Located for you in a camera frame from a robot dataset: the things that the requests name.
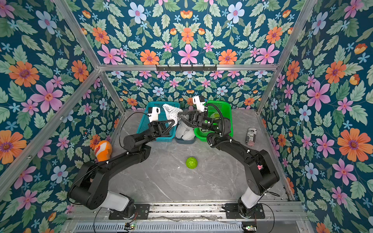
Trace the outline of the green custard apple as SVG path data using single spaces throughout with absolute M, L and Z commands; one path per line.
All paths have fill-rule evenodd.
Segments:
M 189 169 L 195 169 L 197 168 L 198 166 L 198 161 L 196 158 L 194 157 L 189 157 L 187 160 L 186 160 L 186 166 L 187 168 Z

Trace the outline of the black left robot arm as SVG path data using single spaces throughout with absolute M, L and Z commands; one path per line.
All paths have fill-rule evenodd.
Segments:
M 175 121 L 152 121 L 148 129 L 139 134 L 128 135 L 123 139 L 125 152 L 106 162 L 87 162 L 82 165 L 73 185 L 68 192 L 68 198 L 90 210 L 106 208 L 125 212 L 132 204 L 130 197 L 108 190 L 112 177 L 123 170 L 145 161 L 151 152 L 147 143 L 159 137 L 170 135 Z

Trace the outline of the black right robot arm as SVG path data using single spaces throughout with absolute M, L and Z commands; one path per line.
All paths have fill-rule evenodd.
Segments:
M 280 180 L 270 154 L 266 150 L 250 149 L 232 138 L 231 120 L 211 103 L 201 110 L 182 111 L 178 118 L 189 127 L 207 130 L 211 148 L 228 153 L 244 166 L 248 188 L 239 198 L 236 211 L 243 218 L 250 217 L 265 193 Z

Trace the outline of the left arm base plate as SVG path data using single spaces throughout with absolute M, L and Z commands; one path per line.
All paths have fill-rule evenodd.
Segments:
M 110 220 L 146 220 L 150 213 L 149 204 L 130 204 L 123 211 L 111 210 Z

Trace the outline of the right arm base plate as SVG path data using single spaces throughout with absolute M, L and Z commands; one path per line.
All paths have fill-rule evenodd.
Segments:
M 227 219 L 264 219 L 265 213 L 261 203 L 248 209 L 242 203 L 226 203 L 222 206 Z

